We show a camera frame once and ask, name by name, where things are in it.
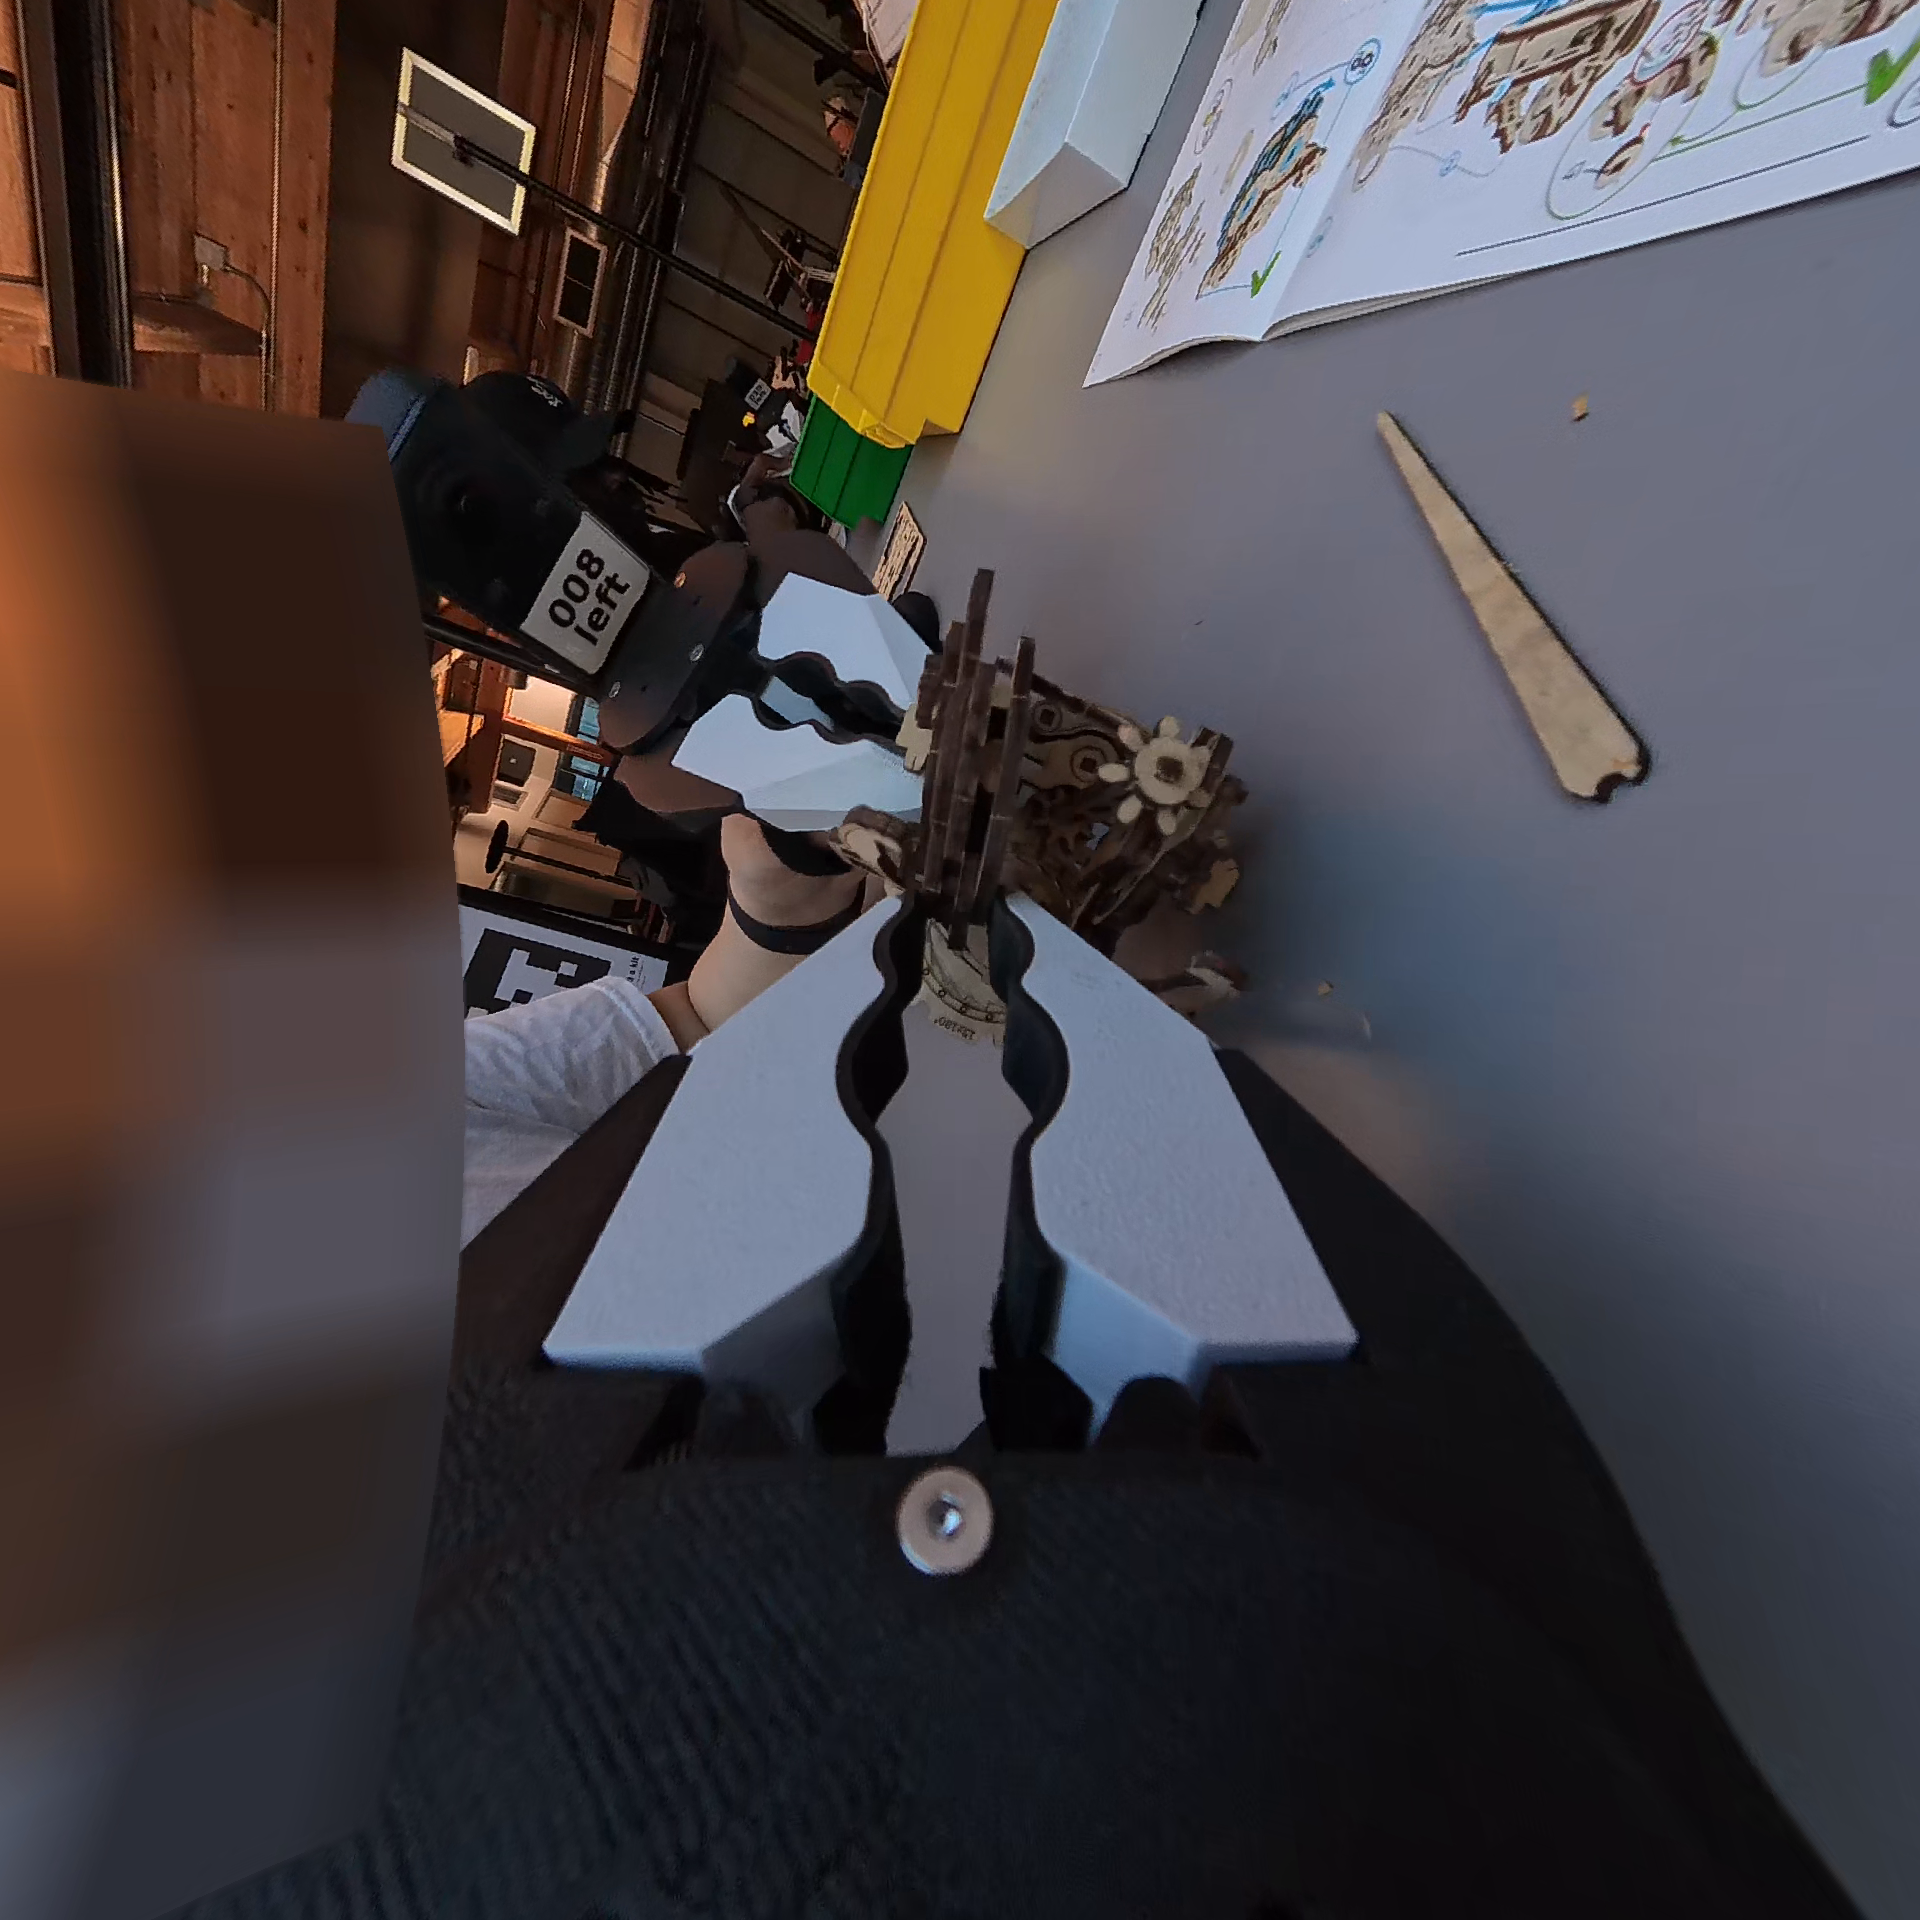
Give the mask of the pointed wooden stick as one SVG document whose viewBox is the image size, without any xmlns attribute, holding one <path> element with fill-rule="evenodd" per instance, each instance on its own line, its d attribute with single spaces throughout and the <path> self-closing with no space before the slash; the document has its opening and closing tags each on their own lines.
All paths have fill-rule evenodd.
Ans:
<svg viewBox="0 0 1920 1920">
<path fill-rule="evenodd" d="M 1644 743 L 1521 576 L 1391 413 L 1377 417 L 1377 435 L 1561 790 L 1575 802 L 1606 804 L 1614 793 L 1644 785 Z"/>
</svg>

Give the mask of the wooden gear model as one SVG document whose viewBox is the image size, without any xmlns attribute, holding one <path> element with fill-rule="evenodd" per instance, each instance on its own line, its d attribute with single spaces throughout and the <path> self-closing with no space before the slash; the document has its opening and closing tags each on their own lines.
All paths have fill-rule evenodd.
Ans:
<svg viewBox="0 0 1920 1920">
<path fill-rule="evenodd" d="M 854 869 L 924 908 L 918 1004 L 967 1045 L 1004 1042 L 999 900 L 1023 896 L 1115 957 L 1160 906 L 1197 916 L 1229 903 L 1246 800 L 1226 734 L 1184 733 L 1175 717 L 1146 726 L 1080 698 L 1039 672 L 1029 637 L 991 659 L 995 580 L 977 570 L 967 619 L 926 664 L 899 734 L 923 783 L 918 817 L 905 802 L 856 807 L 831 834 Z"/>
</svg>

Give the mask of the black wristband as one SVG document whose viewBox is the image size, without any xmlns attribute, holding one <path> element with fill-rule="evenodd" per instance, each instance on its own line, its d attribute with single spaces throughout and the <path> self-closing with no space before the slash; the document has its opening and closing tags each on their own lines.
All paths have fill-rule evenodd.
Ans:
<svg viewBox="0 0 1920 1920">
<path fill-rule="evenodd" d="M 741 937 L 776 957 L 808 957 L 858 922 L 865 913 L 866 882 L 831 881 L 803 891 L 757 892 L 748 900 L 737 884 L 728 887 L 728 918 Z"/>
</svg>

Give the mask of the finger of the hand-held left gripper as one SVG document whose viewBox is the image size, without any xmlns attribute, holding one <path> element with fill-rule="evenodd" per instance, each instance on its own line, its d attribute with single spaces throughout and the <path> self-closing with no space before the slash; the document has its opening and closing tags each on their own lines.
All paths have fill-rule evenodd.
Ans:
<svg viewBox="0 0 1920 1920">
<path fill-rule="evenodd" d="M 752 660 L 757 748 L 818 738 L 899 752 L 936 654 L 884 597 L 784 578 L 759 613 Z"/>
<path fill-rule="evenodd" d="M 768 724 L 752 702 L 716 702 L 684 733 L 676 770 L 733 793 L 784 832 L 831 832 L 854 811 L 917 824 L 924 783 L 902 752 L 869 737 L 835 737 L 812 722 Z"/>
</svg>

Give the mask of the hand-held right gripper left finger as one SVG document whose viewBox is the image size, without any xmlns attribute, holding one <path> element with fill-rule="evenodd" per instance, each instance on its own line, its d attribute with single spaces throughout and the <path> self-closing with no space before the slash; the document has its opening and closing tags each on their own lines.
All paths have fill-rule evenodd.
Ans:
<svg viewBox="0 0 1920 1920">
<path fill-rule="evenodd" d="M 911 1344 L 879 1131 L 920 988 L 914 899 L 876 903 L 696 1045 L 543 1357 L 759 1392 L 881 1454 Z"/>
</svg>

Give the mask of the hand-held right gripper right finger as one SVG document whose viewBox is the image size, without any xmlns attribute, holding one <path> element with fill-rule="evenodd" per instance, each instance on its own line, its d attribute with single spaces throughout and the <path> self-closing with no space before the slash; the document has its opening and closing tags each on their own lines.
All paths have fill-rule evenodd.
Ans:
<svg viewBox="0 0 1920 1920">
<path fill-rule="evenodd" d="M 1086 1447 L 1140 1380 L 1340 1365 L 1340 1305 L 1216 1048 L 1029 899 L 995 904 L 1003 1076 L 1026 1110 L 981 1405 L 1009 1450 Z"/>
</svg>

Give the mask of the instruction booklet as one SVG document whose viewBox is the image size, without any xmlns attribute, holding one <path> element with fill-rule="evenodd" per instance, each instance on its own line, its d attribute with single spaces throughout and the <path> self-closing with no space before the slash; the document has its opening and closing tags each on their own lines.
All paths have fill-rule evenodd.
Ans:
<svg viewBox="0 0 1920 1920">
<path fill-rule="evenodd" d="M 1085 376 L 1918 164 L 1915 2 L 1246 2 Z"/>
</svg>

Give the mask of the white cardboard box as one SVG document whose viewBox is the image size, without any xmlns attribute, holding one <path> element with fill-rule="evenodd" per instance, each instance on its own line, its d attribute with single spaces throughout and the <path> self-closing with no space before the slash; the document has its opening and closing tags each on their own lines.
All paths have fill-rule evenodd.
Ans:
<svg viewBox="0 0 1920 1920">
<path fill-rule="evenodd" d="M 989 195 L 1032 251 L 1123 195 L 1188 54 L 1198 2 L 1061 2 Z"/>
</svg>

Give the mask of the person's left hand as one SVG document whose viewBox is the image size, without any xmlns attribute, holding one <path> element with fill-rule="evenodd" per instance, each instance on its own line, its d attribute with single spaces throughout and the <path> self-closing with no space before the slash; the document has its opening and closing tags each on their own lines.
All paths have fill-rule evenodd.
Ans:
<svg viewBox="0 0 1920 1920">
<path fill-rule="evenodd" d="M 733 813 L 721 831 L 730 894 L 748 918 L 810 926 L 866 899 L 869 877 L 846 864 L 826 832 L 768 828 Z"/>
</svg>

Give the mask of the black white marker board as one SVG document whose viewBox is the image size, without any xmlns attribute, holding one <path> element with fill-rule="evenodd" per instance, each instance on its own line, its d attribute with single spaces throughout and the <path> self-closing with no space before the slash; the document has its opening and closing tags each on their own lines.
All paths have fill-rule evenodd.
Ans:
<svg viewBox="0 0 1920 1920">
<path fill-rule="evenodd" d="M 612 921 L 460 884 L 463 1017 L 492 1017 L 616 978 L 653 995 L 669 984 L 670 946 Z"/>
</svg>

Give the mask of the yellow plastic bin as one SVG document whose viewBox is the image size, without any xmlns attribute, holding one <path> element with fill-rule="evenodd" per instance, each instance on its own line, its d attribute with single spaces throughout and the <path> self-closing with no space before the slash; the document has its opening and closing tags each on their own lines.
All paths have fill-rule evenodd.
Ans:
<svg viewBox="0 0 1920 1920">
<path fill-rule="evenodd" d="M 963 429 L 1024 262 L 989 202 L 1052 2 L 923 2 L 812 353 L 815 398 L 888 448 Z"/>
</svg>

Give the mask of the green plastic bin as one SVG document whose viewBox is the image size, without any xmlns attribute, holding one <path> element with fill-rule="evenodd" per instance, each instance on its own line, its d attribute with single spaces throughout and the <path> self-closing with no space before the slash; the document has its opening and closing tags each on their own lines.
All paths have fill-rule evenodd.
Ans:
<svg viewBox="0 0 1920 1920">
<path fill-rule="evenodd" d="M 856 432 L 822 397 L 810 397 L 788 484 L 831 523 L 886 523 L 912 452 L 912 442 L 884 444 Z"/>
</svg>

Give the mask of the rectangular ceiling light panel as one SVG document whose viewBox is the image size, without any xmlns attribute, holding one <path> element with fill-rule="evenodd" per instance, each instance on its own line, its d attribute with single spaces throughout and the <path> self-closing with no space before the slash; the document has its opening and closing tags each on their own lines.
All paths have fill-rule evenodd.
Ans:
<svg viewBox="0 0 1920 1920">
<path fill-rule="evenodd" d="M 396 77 L 392 168 L 487 227 L 519 237 L 538 129 L 415 48 Z"/>
</svg>

